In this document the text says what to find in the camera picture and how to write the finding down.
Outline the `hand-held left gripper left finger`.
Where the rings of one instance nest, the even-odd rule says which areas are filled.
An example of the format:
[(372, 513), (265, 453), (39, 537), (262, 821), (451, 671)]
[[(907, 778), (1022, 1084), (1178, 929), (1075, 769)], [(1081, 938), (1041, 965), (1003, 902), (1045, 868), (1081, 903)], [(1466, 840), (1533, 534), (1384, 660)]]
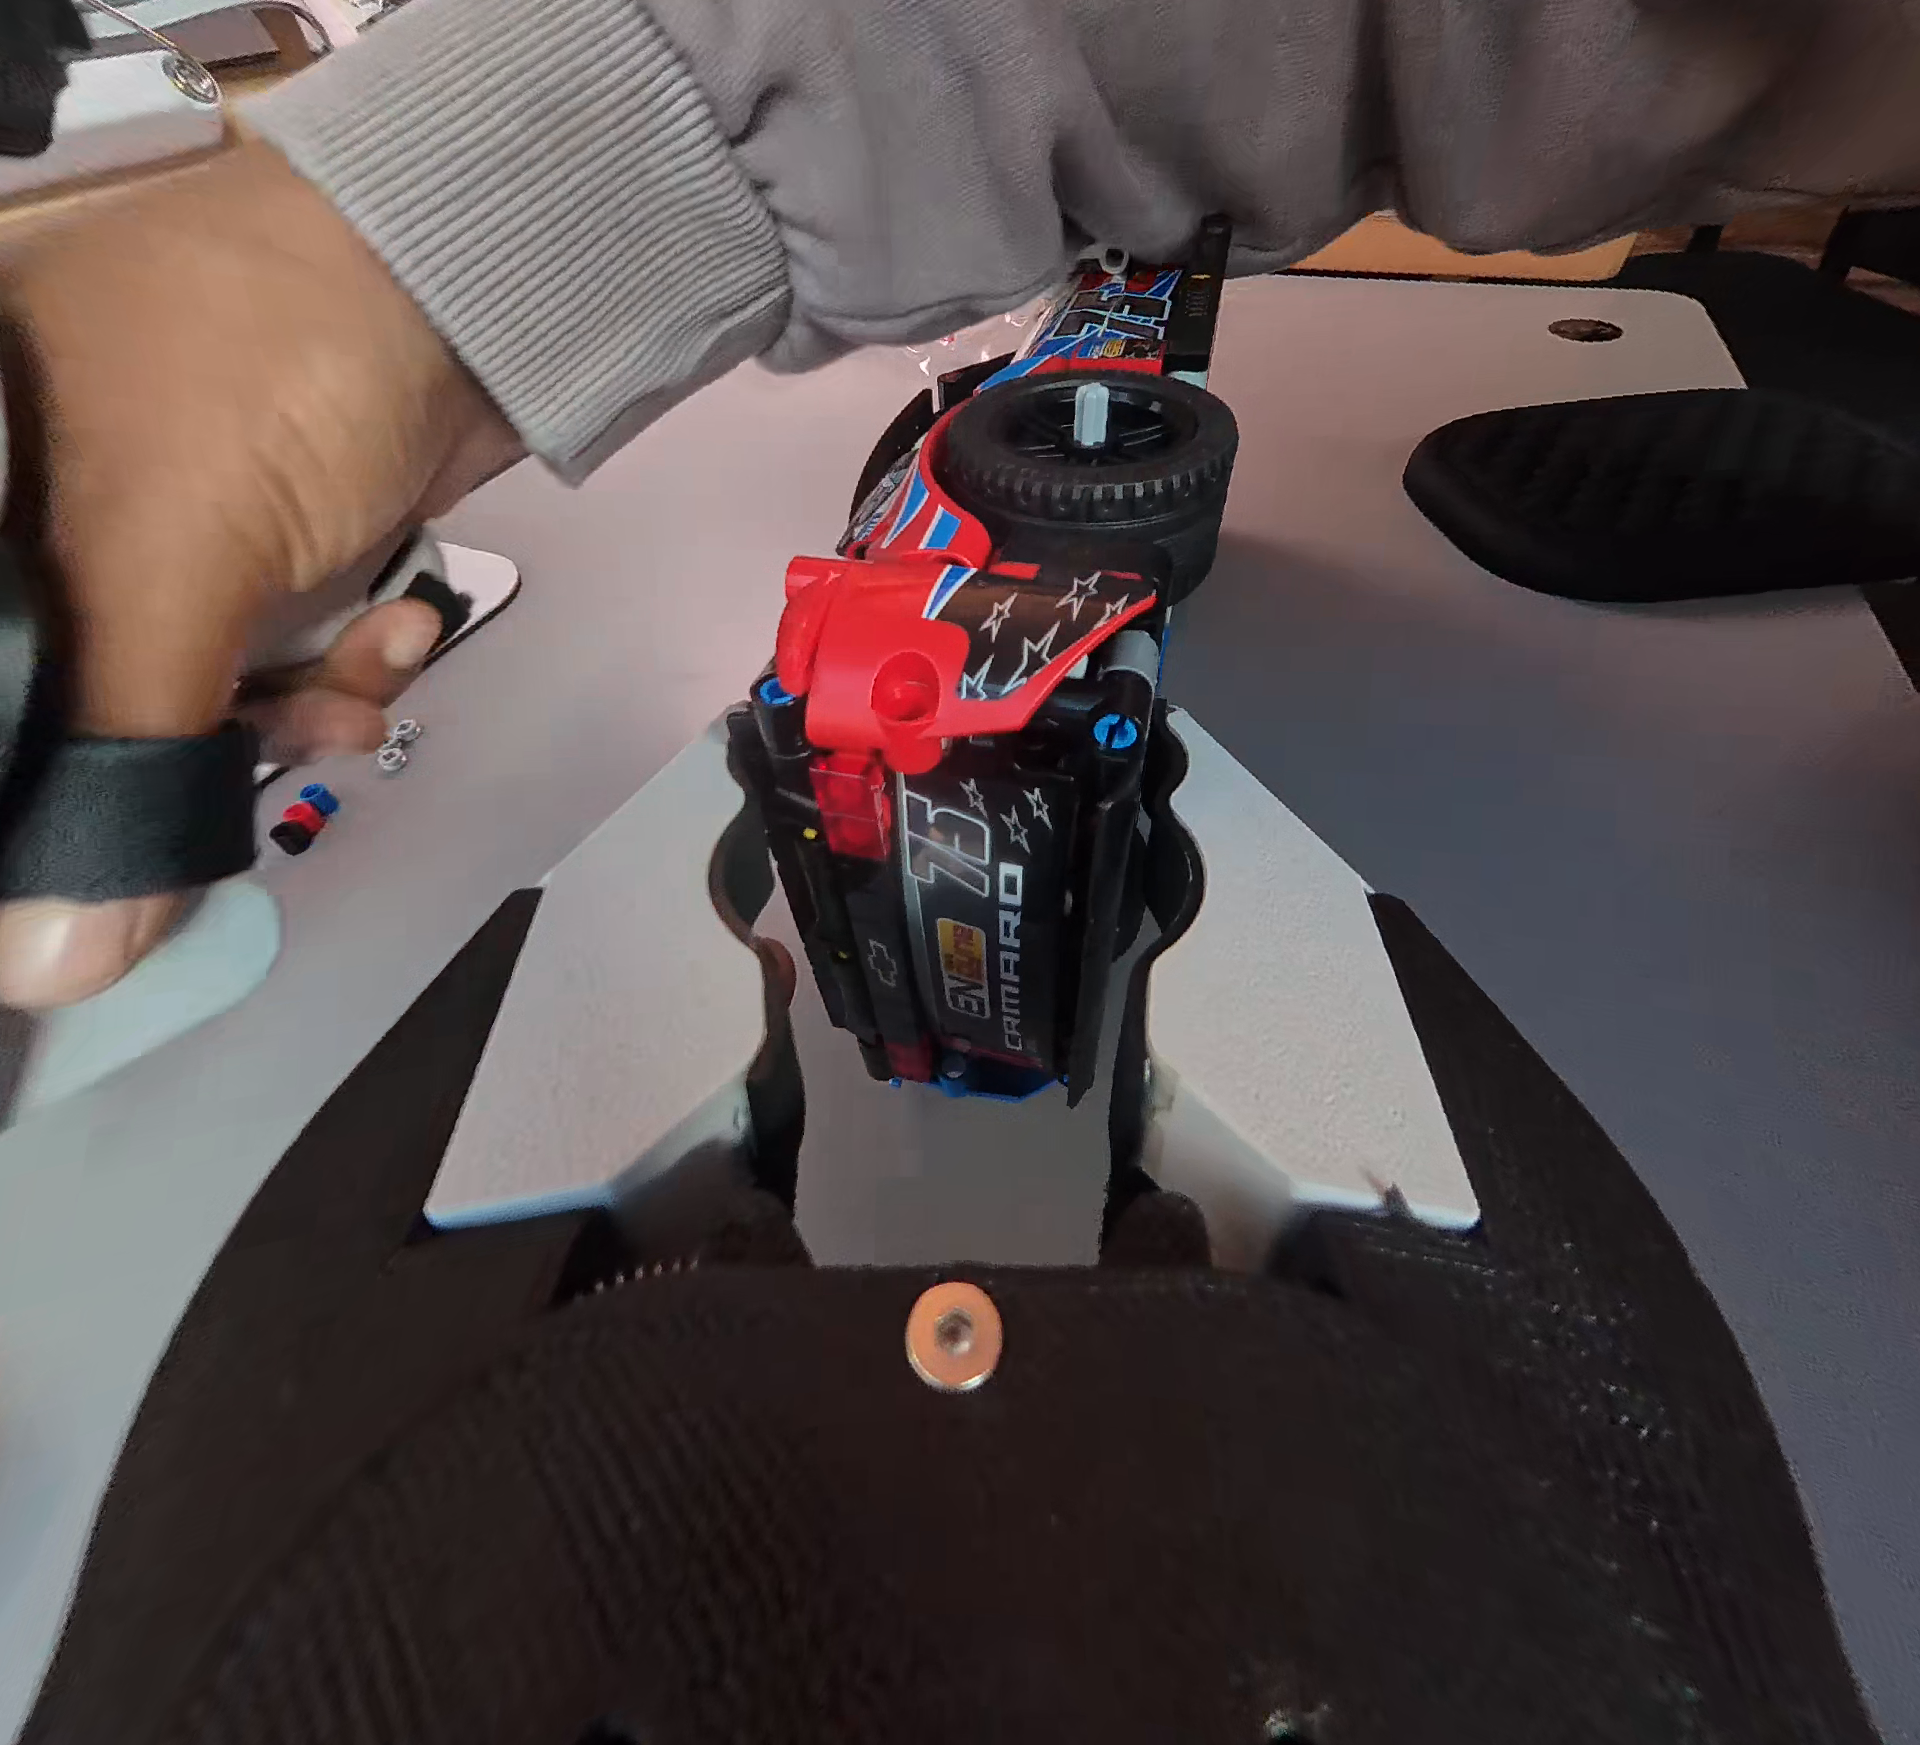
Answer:
[(766, 1017), (777, 870), (717, 718), (542, 883), (424, 1216), (639, 1212), (727, 1169), (793, 1206), (805, 1080)]

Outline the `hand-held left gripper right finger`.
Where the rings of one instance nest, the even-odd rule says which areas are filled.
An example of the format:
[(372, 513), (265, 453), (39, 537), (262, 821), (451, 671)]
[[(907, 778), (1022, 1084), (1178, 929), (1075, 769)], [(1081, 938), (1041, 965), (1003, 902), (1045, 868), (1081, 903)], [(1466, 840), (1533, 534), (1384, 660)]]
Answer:
[(1153, 938), (1117, 1039), (1115, 1199), (1183, 1194), (1210, 1233), (1324, 1210), (1473, 1231), (1367, 881), (1185, 709), (1148, 758)]

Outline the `brick-built toy race car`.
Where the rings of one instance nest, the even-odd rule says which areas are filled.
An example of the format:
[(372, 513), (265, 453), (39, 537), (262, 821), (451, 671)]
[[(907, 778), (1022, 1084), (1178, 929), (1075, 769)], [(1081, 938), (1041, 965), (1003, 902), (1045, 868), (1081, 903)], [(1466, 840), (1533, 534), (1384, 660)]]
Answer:
[(1212, 392), (1231, 245), (1212, 215), (1166, 261), (1083, 254), (1018, 353), (893, 419), (833, 552), (786, 565), (733, 745), (828, 1022), (880, 1084), (1092, 1085), (1145, 908), (1145, 781), (1187, 601), (1137, 573), (997, 564), (931, 459), (974, 392), (1035, 374)]

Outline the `person's right forearm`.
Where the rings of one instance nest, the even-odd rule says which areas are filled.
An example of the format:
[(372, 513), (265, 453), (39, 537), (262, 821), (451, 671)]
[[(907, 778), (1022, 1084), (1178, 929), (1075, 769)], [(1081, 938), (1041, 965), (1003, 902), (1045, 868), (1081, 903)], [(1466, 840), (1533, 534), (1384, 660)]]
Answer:
[(1090, 244), (1393, 212), (1562, 254), (1917, 195), (1917, 0), (419, 0), (249, 125), (581, 478), (731, 368), (913, 345)]

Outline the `grey desk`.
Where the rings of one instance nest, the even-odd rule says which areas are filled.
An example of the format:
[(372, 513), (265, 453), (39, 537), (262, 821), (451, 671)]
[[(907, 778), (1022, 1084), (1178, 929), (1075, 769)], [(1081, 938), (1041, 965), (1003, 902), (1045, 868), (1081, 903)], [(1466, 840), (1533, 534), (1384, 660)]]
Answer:
[[(259, 1183), (511, 890), (743, 694), (780, 573), (831, 545), (924, 381), (757, 368), (584, 491), (447, 526), (522, 598), (424, 674), (394, 778), (264, 873), (268, 981), (4, 1132), (4, 1741), (48, 1668), (118, 1445)], [(1849, 594), (1605, 609), (1486, 578), (1401, 491), (1509, 402), (1728, 386), (1668, 293), (1235, 283), (1242, 444), (1171, 694), (1404, 898), (1584, 1103), (1688, 1245), (1801, 1485), (1860, 1686), (1917, 1741), (1917, 694)]]

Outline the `person's right hand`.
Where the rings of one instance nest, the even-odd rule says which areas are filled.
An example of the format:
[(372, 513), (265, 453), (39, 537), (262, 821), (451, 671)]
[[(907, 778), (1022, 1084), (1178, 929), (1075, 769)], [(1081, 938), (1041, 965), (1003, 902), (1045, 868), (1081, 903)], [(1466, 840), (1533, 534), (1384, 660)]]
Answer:
[(428, 605), (370, 612), (254, 701), (247, 657), (525, 448), (370, 245), (240, 133), (6, 225), (4, 331), (68, 725), (156, 742), (241, 717), (295, 763), (375, 750), (435, 642)]

